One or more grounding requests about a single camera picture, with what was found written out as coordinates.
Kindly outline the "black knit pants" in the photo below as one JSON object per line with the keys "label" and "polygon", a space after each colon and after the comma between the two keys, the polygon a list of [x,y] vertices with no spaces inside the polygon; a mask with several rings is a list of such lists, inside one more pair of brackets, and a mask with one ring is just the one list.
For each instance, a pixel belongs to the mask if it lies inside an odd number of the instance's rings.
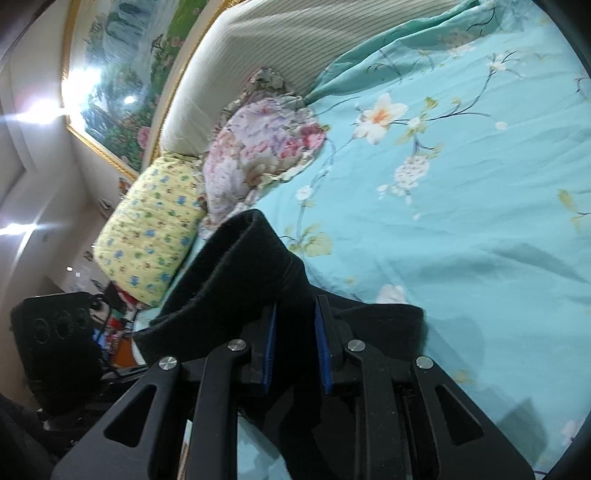
{"label": "black knit pants", "polygon": [[349,479],[355,466],[356,400],[322,387],[315,299],[304,263],[259,210],[226,221],[205,243],[148,328],[134,341],[148,364],[204,358],[263,322],[273,327],[270,388],[246,394],[242,431],[276,448],[294,479]]}

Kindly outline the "yellow cartoon print pillow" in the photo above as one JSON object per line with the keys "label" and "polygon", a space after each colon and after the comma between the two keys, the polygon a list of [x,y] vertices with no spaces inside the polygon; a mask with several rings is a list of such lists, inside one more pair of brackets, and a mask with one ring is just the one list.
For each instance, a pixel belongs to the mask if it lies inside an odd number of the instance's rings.
{"label": "yellow cartoon print pillow", "polygon": [[133,299],[157,306],[206,215],[200,157],[166,152],[129,187],[92,247],[107,278]]}

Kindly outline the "teal floral bed quilt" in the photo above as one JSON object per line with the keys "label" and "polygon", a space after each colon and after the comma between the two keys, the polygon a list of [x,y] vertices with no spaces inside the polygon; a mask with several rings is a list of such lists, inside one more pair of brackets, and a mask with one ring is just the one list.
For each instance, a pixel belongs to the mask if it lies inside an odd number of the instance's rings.
{"label": "teal floral bed quilt", "polygon": [[426,311],[427,350],[540,479],[590,410],[590,80],[532,1],[377,35],[308,95],[310,167],[257,202],[315,284]]}

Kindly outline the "pink floral pillow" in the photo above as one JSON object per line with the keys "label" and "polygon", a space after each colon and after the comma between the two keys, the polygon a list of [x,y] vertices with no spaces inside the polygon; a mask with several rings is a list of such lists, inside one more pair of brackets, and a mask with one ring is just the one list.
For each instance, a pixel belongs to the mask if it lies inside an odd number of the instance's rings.
{"label": "pink floral pillow", "polygon": [[222,110],[201,157],[206,214],[199,236],[211,236],[271,188],[303,173],[325,138],[315,113],[279,73],[254,72]]}

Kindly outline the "gold framed landscape painting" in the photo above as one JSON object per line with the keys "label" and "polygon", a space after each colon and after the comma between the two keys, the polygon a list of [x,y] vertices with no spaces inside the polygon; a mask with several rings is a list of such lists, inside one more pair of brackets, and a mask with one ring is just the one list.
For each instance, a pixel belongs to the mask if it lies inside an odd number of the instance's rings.
{"label": "gold framed landscape painting", "polygon": [[231,1],[73,1],[64,30],[66,126],[134,179],[204,33]]}

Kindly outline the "striped padded headboard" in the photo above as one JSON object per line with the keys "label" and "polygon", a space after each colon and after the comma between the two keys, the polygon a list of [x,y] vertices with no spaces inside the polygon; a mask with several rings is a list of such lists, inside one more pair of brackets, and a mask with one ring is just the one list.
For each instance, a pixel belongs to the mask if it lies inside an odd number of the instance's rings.
{"label": "striped padded headboard", "polygon": [[197,155],[256,70],[306,95],[329,63],[377,33],[452,1],[243,1],[221,12],[184,65],[160,130],[163,151]]}

